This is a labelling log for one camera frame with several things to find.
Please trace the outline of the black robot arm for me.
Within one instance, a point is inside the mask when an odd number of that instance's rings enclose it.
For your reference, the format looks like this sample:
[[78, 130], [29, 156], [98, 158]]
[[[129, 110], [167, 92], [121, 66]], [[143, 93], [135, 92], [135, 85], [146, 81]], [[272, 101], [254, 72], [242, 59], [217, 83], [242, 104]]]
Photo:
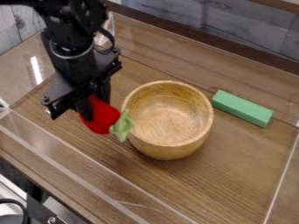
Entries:
[[95, 35], [114, 40], [105, 28], [109, 20], [106, 0], [0, 0], [0, 5], [22, 5], [41, 15], [46, 28], [42, 42], [55, 69], [55, 78], [42, 96], [53, 119], [73, 109], [91, 120], [95, 107], [90, 97], [110, 102], [111, 76], [122, 69], [121, 49], [95, 47]]

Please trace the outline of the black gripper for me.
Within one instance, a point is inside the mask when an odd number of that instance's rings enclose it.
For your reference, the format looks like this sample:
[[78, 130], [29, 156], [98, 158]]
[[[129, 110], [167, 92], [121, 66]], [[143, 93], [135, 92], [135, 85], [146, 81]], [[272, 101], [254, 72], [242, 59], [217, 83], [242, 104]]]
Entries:
[[78, 44], [66, 47], [54, 39], [49, 30], [42, 32], [42, 42], [55, 69], [55, 79], [42, 96], [42, 105], [53, 120], [58, 119], [67, 110], [73, 109], [86, 121], [94, 117], [90, 97], [95, 95], [105, 103], [111, 100], [111, 77], [122, 69], [119, 60], [121, 49], [115, 37], [105, 29], [99, 32], [111, 41], [109, 49], [95, 47], [95, 33], [85, 39], [75, 38]]

